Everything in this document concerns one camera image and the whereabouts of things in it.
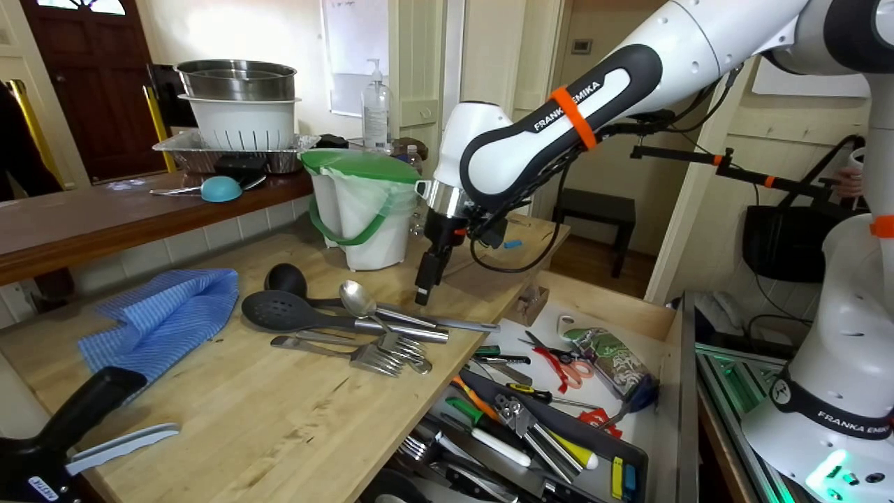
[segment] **screwdriver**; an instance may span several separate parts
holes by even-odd
[[[569,407],[598,407],[595,401],[581,401],[581,400],[567,400],[567,395],[556,395],[543,387],[524,387],[524,386],[509,386],[511,390],[528,393],[535,401],[559,401],[559,404],[569,404]]]

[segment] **red-handled pliers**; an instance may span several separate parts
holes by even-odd
[[[531,347],[535,354],[542,354],[553,372],[559,375],[559,393],[563,393],[567,387],[581,387],[581,375],[563,363],[548,342],[542,342],[531,328],[524,328],[524,334],[531,337]]]

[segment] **dish rack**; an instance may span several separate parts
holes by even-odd
[[[175,168],[194,176],[215,172],[219,155],[246,155],[246,164],[263,164],[264,172],[299,169],[302,138],[295,133],[254,133],[254,130],[224,130],[207,133],[198,129],[175,130],[172,137],[154,145],[154,150],[169,152]]]

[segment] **doorway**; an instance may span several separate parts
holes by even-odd
[[[162,169],[141,96],[147,46],[133,0],[18,0],[85,176]]]

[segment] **floor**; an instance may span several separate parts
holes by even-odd
[[[608,242],[569,233],[553,253],[550,271],[643,298],[652,257],[627,250],[619,275],[611,275],[613,257]]]

